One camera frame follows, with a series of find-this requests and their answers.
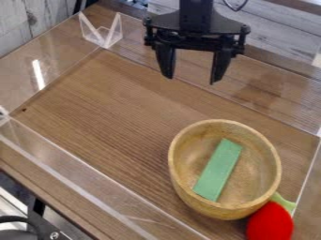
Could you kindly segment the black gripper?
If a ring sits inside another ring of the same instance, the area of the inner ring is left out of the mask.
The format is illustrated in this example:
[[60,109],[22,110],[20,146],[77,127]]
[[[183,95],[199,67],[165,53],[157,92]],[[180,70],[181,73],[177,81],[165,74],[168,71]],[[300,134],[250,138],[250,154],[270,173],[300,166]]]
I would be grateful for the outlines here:
[[215,10],[203,13],[175,10],[143,20],[144,44],[155,48],[161,75],[171,79],[175,70],[175,49],[215,53],[212,56],[210,83],[222,80],[231,56],[242,54],[251,28],[222,16]]

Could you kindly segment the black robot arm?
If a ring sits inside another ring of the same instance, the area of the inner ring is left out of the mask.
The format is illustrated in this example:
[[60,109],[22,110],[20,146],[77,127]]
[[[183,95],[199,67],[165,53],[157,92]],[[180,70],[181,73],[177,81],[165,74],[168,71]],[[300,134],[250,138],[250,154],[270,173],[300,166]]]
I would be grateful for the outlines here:
[[222,16],[214,0],[179,0],[179,9],[143,19],[144,45],[155,51],[161,75],[171,79],[175,71],[175,50],[212,53],[210,84],[224,76],[231,59],[244,53],[247,24]]

